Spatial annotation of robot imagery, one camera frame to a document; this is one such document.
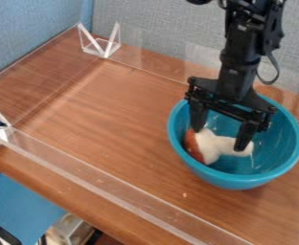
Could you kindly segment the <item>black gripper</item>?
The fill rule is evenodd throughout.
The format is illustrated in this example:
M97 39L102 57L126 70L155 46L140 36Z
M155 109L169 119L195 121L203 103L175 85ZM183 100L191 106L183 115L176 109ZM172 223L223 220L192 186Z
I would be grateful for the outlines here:
M236 135L233 150L243 151L252 140L255 132L266 131L276 106L249 88L243 99L225 96L216 91L217 80L188 77L188 91L184 99L189 104L191 127L199 132L205 125L208 110L213 110L241 122Z

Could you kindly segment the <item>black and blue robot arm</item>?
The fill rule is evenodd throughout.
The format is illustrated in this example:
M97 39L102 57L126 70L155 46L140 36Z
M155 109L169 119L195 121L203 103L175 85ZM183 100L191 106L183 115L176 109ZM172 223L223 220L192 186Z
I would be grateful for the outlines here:
M191 128L197 131L211 110L239 121L233 149L248 146L253 134L264 131L276 107L253 90L263 57L272 58L284 37L282 19L284 0L187 0L195 5L215 1L224 10L225 44L220 52L221 68L215 79L188 78L185 100Z

